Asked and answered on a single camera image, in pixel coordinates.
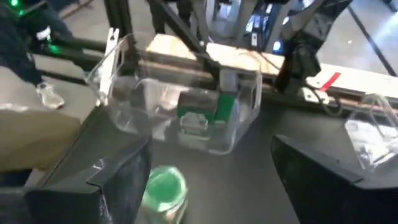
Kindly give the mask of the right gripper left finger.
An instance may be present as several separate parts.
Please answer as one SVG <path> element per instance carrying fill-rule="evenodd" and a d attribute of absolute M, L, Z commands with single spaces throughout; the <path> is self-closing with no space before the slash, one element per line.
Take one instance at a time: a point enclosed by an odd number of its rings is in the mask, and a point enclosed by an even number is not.
<path fill-rule="evenodd" d="M 147 184 L 150 137 L 142 137 L 54 184 L 28 191 L 33 224 L 133 224 Z"/>

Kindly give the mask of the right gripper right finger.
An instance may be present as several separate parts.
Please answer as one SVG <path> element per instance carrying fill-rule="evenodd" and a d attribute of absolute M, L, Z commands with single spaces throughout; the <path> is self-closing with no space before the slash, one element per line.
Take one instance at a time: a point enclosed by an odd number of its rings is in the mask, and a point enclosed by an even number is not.
<path fill-rule="evenodd" d="M 283 135 L 271 156 L 300 224 L 398 224 L 398 170 L 372 175 Z"/>

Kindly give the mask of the green-lid glass spice jar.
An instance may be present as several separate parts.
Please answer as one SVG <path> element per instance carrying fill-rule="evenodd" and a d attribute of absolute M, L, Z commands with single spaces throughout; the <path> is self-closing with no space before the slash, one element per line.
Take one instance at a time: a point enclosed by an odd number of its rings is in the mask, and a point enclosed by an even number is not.
<path fill-rule="evenodd" d="M 141 202 L 147 224 L 180 224 L 187 207 L 188 187 L 174 166 L 152 169 Z"/>

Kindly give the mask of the green black pepper tin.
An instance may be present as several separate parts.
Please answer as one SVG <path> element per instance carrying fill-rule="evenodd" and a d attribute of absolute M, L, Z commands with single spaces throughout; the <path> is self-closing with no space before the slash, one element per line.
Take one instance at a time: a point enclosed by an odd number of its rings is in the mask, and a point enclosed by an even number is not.
<path fill-rule="evenodd" d="M 182 91 L 177 103 L 180 132 L 191 138 L 209 140 L 219 96 L 217 91 L 210 90 Z"/>
<path fill-rule="evenodd" d="M 238 72 L 232 69 L 222 69 L 220 71 L 220 95 L 216 112 L 217 122 L 228 123 L 230 121 L 238 91 Z"/>

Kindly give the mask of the clear plastic bin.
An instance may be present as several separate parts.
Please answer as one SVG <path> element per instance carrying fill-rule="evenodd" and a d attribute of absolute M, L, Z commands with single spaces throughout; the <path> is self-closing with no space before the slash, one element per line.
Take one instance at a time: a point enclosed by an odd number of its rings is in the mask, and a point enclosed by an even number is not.
<path fill-rule="evenodd" d="M 384 96 L 365 95 L 345 130 L 362 169 L 373 172 L 398 157 L 398 114 Z"/>
<path fill-rule="evenodd" d="M 105 53 L 127 47 L 116 35 L 110 35 Z M 210 126 L 209 140 L 191 138 L 180 132 L 177 103 L 182 91 L 210 90 L 220 93 L 220 81 L 204 70 L 203 56 L 191 52 L 183 42 L 171 35 L 135 36 L 139 51 L 138 71 L 132 77 L 120 76 L 120 66 L 106 56 L 86 77 L 86 82 L 98 97 L 114 125 L 121 131 L 137 135 L 151 135 L 163 142 L 178 144 L 215 155 L 229 154 L 261 107 L 262 75 L 259 62 L 247 53 L 229 54 L 222 69 L 238 72 L 239 91 L 230 121 Z"/>

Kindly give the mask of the red tag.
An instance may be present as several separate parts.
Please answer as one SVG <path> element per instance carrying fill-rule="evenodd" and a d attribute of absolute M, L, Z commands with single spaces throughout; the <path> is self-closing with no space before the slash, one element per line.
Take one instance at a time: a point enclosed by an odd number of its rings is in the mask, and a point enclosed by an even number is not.
<path fill-rule="evenodd" d="M 323 85 L 319 88 L 320 91 L 327 91 L 332 84 L 340 77 L 340 72 L 335 72 Z"/>

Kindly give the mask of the black rig strut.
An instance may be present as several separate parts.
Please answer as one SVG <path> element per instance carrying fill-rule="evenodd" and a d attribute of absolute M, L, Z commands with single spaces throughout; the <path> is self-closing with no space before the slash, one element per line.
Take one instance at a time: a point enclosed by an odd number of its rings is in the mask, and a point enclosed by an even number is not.
<path fill-rule="evenodd" d="M 126 50 L 121 50 L 121 54 L 124 57 L 124 62 L 121 59 L 117 59 L 119 56 L 118 50 L 114 50 L 111 47 L 109 53 L 105 53 L 107 59 L 111 59 L 111 53 L 114 53 L 114 61 L 116 65 L 120 66 L 119 74 L 120 76 L 130 76 L 136 74 L 138 71 L 138 61 L 140 59 L 139 51 L 136 48 L 136 39 L 133 33 L 131 14 L 129 10 L 128 0 L 103 0 L 106 9 L 106 15 L 108 17 L 108 22 L 110 28 L 118 30 L 119 40 L 127 47 Z"/>
<path fill-rule="evenodd" d="M 163 2 L 163 0 L 146 0 L 150 6 L 155 6 L 164 18 L 164 22 L 177 34 L 180 40 L 188 47 L 188 49 L 203 56 L 202 65 L 206 72 L 208 72 L 215 82 L 220 80 L 220 66 L 215 62 L 206 48 L 202 46 L 199 40 L 190 32 L 185 23 L 176 15 L 171 8 Z"/>

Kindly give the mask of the person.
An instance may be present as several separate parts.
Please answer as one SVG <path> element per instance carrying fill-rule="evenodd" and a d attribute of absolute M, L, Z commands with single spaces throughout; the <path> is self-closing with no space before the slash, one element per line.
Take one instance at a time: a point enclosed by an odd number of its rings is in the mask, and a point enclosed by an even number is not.
<path fill-rule="evenodd" d="M 66 23 L 50 4 L 25 22 L 18 22 L 10 10 L 0 6 L 0 66 L 12 70 L 21 80 L 35 86 L 43 105 L 57 110 L 64 106 L 65 101 L 36 69 L 35 62 L 28 57 L 29 46 L 25 41 L 28 36 L 36 39 L 42 24 L 54 34 L 73 37 Z"/>

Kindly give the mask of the silver metal bracket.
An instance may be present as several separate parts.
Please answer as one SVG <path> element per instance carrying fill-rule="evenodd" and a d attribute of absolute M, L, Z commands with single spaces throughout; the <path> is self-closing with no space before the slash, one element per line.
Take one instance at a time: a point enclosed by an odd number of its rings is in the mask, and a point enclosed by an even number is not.
<path fill-rule="evenodd" d="M 328 104 L 330 102 L 329 96 L 326 92 L 317 89 L 310 89 L 308 87 L 302 87 L 298 93 L 305 101 L 311 103 L 323 103 Z"/>

